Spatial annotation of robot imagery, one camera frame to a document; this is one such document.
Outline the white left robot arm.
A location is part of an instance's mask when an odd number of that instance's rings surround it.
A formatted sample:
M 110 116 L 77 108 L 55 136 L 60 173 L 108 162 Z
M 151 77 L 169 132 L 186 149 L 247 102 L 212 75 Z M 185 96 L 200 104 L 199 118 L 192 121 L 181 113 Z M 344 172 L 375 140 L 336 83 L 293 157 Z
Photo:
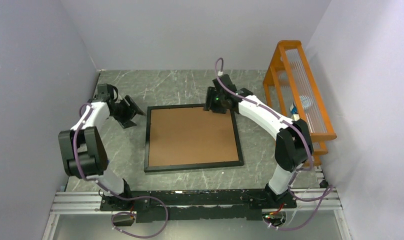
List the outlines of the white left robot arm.
M 109 158 L 99 133 L 106 120 L 113 118 L 123 129 L 136 126 L 136 115 L 145 113 L 126 95 L 122 97 L 116 86 L 103 83 L 96 94 L 79 109 L 80 118 L 69 130 L 58 134 L 64 171 L 86 182 L 93 182 L 120 210 L 132 206 L 133 196 L 127 182 L 108 169 Z

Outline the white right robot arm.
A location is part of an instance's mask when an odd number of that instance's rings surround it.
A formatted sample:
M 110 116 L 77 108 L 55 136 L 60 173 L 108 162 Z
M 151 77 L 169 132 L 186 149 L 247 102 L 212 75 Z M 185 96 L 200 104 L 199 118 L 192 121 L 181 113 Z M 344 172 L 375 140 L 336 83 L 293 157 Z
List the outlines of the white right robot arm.
M 228 74 L 219 72 L 208 87 L 204 111 L 224 114 L 227 111 L 244 116 L 269 133 L 275 141 L 274 158 L 277 167 L 266 185 L 265 202 L 272 208 L 285 199 L 296 172 L 313 155 L 313 143 L 308 124 L 293 120 L 264 104 L 250 90 L 237 89 Z

